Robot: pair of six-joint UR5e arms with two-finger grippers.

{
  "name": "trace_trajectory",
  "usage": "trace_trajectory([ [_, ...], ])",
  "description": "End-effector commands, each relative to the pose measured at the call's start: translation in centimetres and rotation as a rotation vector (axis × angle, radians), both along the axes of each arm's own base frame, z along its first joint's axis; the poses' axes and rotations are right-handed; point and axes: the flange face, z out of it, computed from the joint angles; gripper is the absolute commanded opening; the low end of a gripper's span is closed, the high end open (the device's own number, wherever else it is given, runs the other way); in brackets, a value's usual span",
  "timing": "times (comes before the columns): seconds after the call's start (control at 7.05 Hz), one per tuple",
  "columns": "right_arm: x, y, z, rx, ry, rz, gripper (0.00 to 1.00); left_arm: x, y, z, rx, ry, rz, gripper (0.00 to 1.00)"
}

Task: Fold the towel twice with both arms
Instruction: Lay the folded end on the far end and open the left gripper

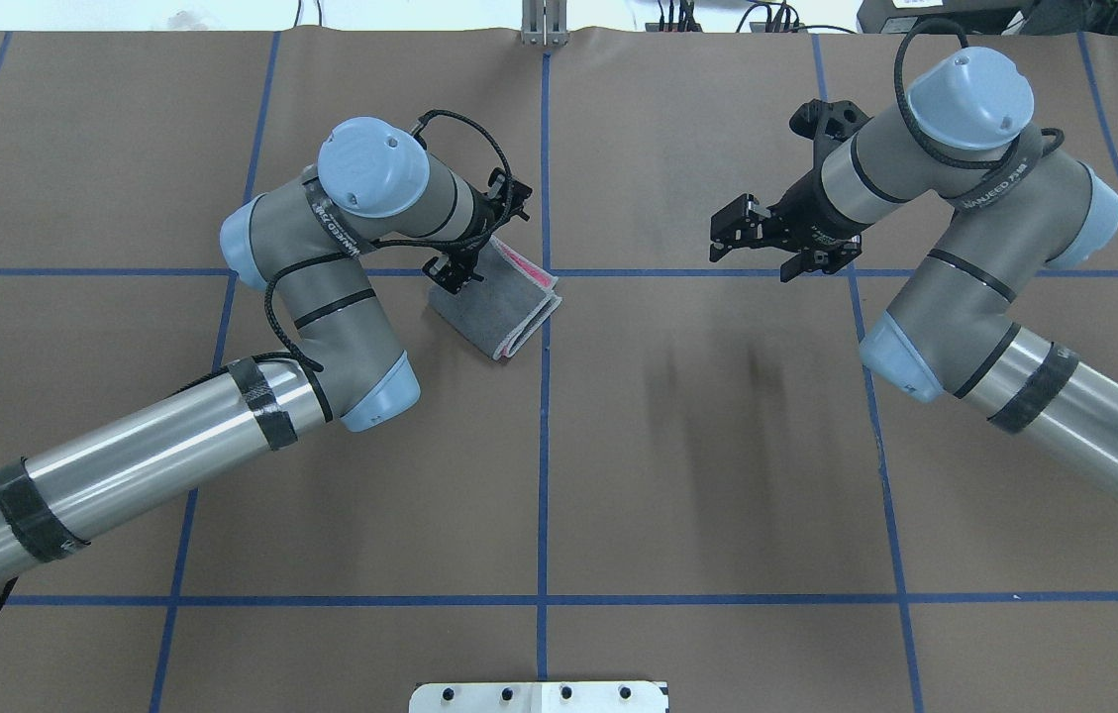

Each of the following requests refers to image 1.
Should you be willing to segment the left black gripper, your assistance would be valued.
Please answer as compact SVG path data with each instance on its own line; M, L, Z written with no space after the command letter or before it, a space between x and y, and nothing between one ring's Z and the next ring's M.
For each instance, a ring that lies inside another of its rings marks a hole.
M530 221L525 212L528 199L532 197L531 186L524 184L513 175L508 175L504 168L494 168L489 175L489 189L485 194L471 188L468 205L471 215L464 235L459 241L468 243L464 247L454 248L451 243L438 248L440 255L424 262L421 272L433 283L446 289L447 293L459 294L470 281L480 281L476 272L480 251L485 247L494 225L505 225L512 220Z

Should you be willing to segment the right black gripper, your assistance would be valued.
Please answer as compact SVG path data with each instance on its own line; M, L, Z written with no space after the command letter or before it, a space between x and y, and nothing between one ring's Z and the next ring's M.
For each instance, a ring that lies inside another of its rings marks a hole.
M862 255L862 225L830 202L816 171L799 177L770 209L743 193L711 216L709 262L732 250L770 247L792 253L781 263L781 283L807 272L832 275Z

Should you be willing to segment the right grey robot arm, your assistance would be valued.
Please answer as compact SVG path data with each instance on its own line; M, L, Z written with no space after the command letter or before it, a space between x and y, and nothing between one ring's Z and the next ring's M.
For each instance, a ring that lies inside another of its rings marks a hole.
M917 401L953 394L988 424L1038 443L1118 502L1118 383L1069 346L1008 316L1042 269L1079 265L1114 238L1118 194L1034 121L1007 55L961 45L870 117L812 99L794 134L813 162L771 206L740 194L711 220L712 262L738 249L788 253L779 276L835 274L863 234L926 193L953 209L942 237L859 343L866 370Z

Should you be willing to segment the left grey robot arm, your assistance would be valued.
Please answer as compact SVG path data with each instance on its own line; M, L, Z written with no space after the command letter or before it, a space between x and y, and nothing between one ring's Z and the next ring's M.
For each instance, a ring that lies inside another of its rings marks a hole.
M222 224L222 256L263 294L280 353L241 356L210 377L73 441L0 468L0 596L34 567L78 554L260 453L285 450L323 424L363 432L419 400L413 361L394 333L366 255L436 251L428 278L451 294L481 281L479 253L531 186L508 159L486 189L432 154L421 132L347 118L301 174Z

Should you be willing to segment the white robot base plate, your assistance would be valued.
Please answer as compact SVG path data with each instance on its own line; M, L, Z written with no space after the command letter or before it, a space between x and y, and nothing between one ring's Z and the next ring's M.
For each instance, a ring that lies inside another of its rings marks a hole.
M650 679L432 682L409 712L670 712L667 684Z

